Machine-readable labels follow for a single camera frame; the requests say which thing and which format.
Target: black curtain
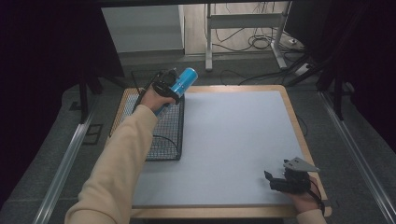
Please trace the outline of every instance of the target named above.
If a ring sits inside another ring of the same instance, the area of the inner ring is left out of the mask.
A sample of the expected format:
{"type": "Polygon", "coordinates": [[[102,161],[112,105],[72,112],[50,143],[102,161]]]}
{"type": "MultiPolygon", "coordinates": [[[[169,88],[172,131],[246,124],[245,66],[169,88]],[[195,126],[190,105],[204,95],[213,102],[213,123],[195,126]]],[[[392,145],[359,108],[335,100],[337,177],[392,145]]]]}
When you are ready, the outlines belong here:
{"type": "Polygon", "coordinates": [[[354,105],[396,152],[395,10],[394,1],[370,2],[344,49],[342,72],[354,105]]]}
{"type": "Polygon", "coordinates": [[[0,8],[3,204],[49,133],[64,91],[81,78],[98,88],[95,71],[123,72],[99,6],[20,0],[0,8]]]}

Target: white panel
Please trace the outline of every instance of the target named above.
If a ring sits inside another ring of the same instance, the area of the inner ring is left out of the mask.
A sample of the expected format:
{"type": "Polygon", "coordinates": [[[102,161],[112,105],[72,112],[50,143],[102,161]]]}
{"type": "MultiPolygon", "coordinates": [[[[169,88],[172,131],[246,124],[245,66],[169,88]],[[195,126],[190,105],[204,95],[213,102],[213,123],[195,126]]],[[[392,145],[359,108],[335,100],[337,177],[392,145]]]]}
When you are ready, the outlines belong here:
{"type": "Polygon", "coordinates": [[[266,170],[303,158],[278,91],[186,93],[180,161],[150,161],[134,205],[291,203],[271,190],[266,170]]]}
{"type": "Polygon", "coordinates": [[[117,52],[183,49],[178,6],[105,7],[117,52]]]}

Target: beige sleeve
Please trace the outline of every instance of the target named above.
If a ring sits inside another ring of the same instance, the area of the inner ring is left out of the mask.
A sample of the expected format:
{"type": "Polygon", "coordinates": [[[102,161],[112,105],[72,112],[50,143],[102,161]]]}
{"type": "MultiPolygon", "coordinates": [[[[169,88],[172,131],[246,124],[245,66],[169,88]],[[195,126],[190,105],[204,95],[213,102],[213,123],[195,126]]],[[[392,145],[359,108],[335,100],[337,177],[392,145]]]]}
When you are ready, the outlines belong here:
{"type": "Polygon", "coordinates": [[[139,105],[107,140],[65,223],[129,223],[134,187],[149,153],[157,118],[139,105]]]}
{"type": "Polygon", "coordinates": [[[297,215],[299,224],[326,224],[320,209],[310,210],[297,215]]]}

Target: wire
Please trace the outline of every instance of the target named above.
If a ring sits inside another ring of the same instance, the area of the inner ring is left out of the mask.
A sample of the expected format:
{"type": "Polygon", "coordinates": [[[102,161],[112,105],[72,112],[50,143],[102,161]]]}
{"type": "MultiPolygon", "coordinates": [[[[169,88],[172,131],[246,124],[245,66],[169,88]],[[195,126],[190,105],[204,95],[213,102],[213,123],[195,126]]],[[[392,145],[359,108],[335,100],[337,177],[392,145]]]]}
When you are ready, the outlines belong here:
{"type": "Polygon", "coordinates": [[[270,43],[270,41],[268,41],[267,37],[266,37],[265,35],[256,35],[256,32],[257,32],[257,29],[255,30],[255,33],[253,34],[253,36],[251,36],[251,37],[247,40],[247,42],[248,42],[251,46],[253,46],[255,49],[267,49],[268,47],[270,47],[271,43],[270,43]],[[267,45],[266,45],[265,47],[257,47],[257,46],[255,45],[255,43],[256,43],[257,41],[265,41],[265,42],[267,43],[267,45]]]}
{"type": "Polygon", "coordinates": [[[259,2],[259,3],[257,4],[257,6],[255,6],[255,7],[253,8],[252,13],[255,13],[256,10],[257,10],[257,13],[260,13],[260,4],[261,4],[261,2],[259,2]]]}
{"type": "Polygon", "coordinates": [[[162,138],[162,139],[164,139],[164,140],[167,140],[167,141],[170,142],[175,148],[177,148],[176,143],[175,143],[174,141],[172,141],[172,139],[170,139],[170,138],[167,138],[167,137],[161,136],[161,135],[157,135],[157,134],[154,134],[154,135],[152,135],[152,136],[153,136],[153,137],[157,137],[157,138],[162,138]]]}
{"type": "Polygon", "coordinates": [[[237,72],[235,72],[235,71],[231,71],[231,70],[228,70],[228,69],[222,70],[222,71],[220,72],[220,82],[221,82],[221,84],[224,85],[224,86],[227,86],[227,84],[225,84],[225,83],[223,82],[222,76],[223,76],[223,74],[226,73],[226,72],[229,72],[229,73],[232,73],[232,74],[236,74],[237,76],[242,77],[242,78],[248,78],[248,77],[242,76],[241,74],[239,74],[239,73],[237,73],[237,72]]]}
{"type": "Polygon", "coordinates": [[[212,45],[213,45],[213,46],[218,46],[218,47],[221,47],[221,48],[230,50],[230,51],[235,51],[235,52],[244,51],[244,50],[247,50],[247,49],[251,49],[251,47],[253,47],[252,45],[250,45],[249,47],[247,47],[247,48],[245,48],[245,49],[230,49],[230,48],[227,48],[227,47],[225,47],[225,46],[218,45],[218,44],[212,44],[212,45]]]}
{"type": "Polygon", "coordinates": [[[288,60],[289,62],[292,62],[292,63],[296,62],[297,60],[292,60],[291,58],[289,58],[288,56],[286,56],[286,55],[289,54],[289,53],[294,53],[294,52],[288,51],[288,52],[283,53],[283,58],[285,58],[286,60],[288,60]]]}
{"type": "Polygon", "coordinates": [[[224,41],[230,39],[230,38],[233,37],[234,35],[238,34],[239,32],[243,31],[243,30],[245,30],[245,28],[239,29],[238,31],[234,32],[232,35],[228,36],[227,38],[225,38],[225,39],[223,39],[223,40],[220,40],[220,38],[219,38],[218,29],[216,29],[215,31],[216,31],[216,37],[218,38],[218,41],[219,41],[220,43],[222,43],[222,42],[224,42],[224,41]]]}
{"type": "Polygon", "coordinates": [[[305,121],[297,114],[296,114],[296,117],[297,117],[297,120],[299,121],[300,126],[301,126],[301,123],[305,126],[305,133],[303,133],[303,136],[307,136],[308,135],[308,125],[306,125],[305,121]]]}
{"type": "Polygon", "coordinates": [[[267,78],[271,78],[271,77],[281,76],[282,74],[285,74],[285,71],[277,72],[277,73],[263,74],[263,75],[259,75],[259,76],[255,76],[255,77],[249,77],[249,78],[246,78],[245,80],[239,82],[239,83],[238,83],[238,86],[244,84],[244,83],[247,82],[247,81],[254,80],[254,79],[256,79],[256,78],[263,77],[263,79],[267,79],[267,78]]]}
{"type": "Polygon", "coordinates": [[[317,184],[314,183],[314,181],[312,181],[312,180],[309,180],[309,181],[311,182],[311,184],[313,184],[317,188],[319,195],[314,193],[314,191],[312,191],[311,189],[309,189],[307,192],[308,192],[309,195],[311,195],[315,199],[315,201],[317,201],[317,203],[319,205],[319,208],[320,208],[320,210],[322,212],[322,215],[324,216],[325,206],[324,206],[323,201],[321,200],[321,194],[320,194],[319,187],[318,187],[317,184]]]}
{"type": "Polygon", "coordinates": [[[231,14],[230,9],[228,8],[228,3],[225,4],[225,8],[227,8],[228,12],[231,14]]]}
{"type": "MultiPolygon", "coordinates": [[[[272,36],[267,36],[267,38],[269,38],[269,41],[272,42],[273,40],[275,40],[272,36]]],[[[291,49],[285,45],[283,45],[282,43],[279,42],[279,49],[283,50],[283,51],[294,51],[294,52],[305,52],[304,47],[302,47],[302,49],[291,49]]]]}
{"type": "Polygon", "coordinates": [[[135,87],[136,90],[137,90],[137,94],[140,95],[140,89],[139,89],[139,87],[137,86],[137,82],[136,82],[136,79],[134,78],[134,72],[133,72],[133,71],[131,71],[131,76],[132,76],[132,81],[134,82],[134,87],[135,87]]]}
{"type": "Polygon", "coordinates": [[[301,65],[302,65],[303,63],[305,63],[306,60],[308,60],[308,58],[309,58],[309,55],[308,55],[308,54],[305,54],[305,55],[303,55],[301,58],[299,58],[297,61],[295,61],[295,62],[291,65],[289,72],[288,72],[285,76],[283,76],[280,85],[283,86],[284,83],[285,83],[286,77],[287,77],[289,74],[295,73],[295,71],[297,71],[297,69],[300,68],[301,65]]]}
{"type": "Polygon", "coordinates": [[[151,83],[154,81],[154,79],[156,78],[156,76],[158,76],[158,74],[155,74],[155,76],[153,76],[151,78],[151,80],[149,81],[149,83],[146,84],[146,86],[143,88],[143,90],[141,92],[139,92],[139,96],[137,97],[136,102],[134,103],[134,108],[132,109],[132,113],[134,113],[134,111],[136,110],[137,106],[140,105],[140,102],[142,101],[143,96],[146,94],[146,91],[149,89],[149,86],[151,85],[151,83]]]}
{"type": "Polygon", "coordinates": [[[284,71],[281,71],[281,72],[277,72],[277,73],[270,73],[270,74],[259,75],[259,76],[256,76],[256,77],[249,77],[249,78],[247,78],[247,79],[241,81],[241,82],[238,84],[238,86],[242,85],[243,83],[245,83],[245,82],[247,82],[247,81],[249,81],[249,80],[252,80],[252,79],[255,79],[255,78],[258,78],[258,77],[266,77],[266,78],[269,78],[269,77],[267,77],[267,76],[275,76],[275,77],[276,77],[276,76],[285,75],[284,78],[286,78],[286,75],[288,75],[289,73],[293,73],[294,70],[297,68],[297,66],[298,66],[299,64],[305,62],[307,59],[308,59],[308,55],[305,54],[305,55],[303,55],[301,58],[299,58],[296,62],[294,62],[287,70],[284,70],[284,71]]]}

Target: blue can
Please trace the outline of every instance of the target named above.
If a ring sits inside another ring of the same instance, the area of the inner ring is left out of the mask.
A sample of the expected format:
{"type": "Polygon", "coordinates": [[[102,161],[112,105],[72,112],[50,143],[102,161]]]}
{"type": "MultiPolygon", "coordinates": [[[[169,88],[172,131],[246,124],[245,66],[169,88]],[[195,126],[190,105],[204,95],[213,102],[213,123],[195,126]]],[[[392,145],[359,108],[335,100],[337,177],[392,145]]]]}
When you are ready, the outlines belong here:
{"type": "Polygon", "coordinates": [[[176,93],[178,97],[181,97],[197,78],[198,74],[194,69],[186,68],[171,90],[176,93]]]}

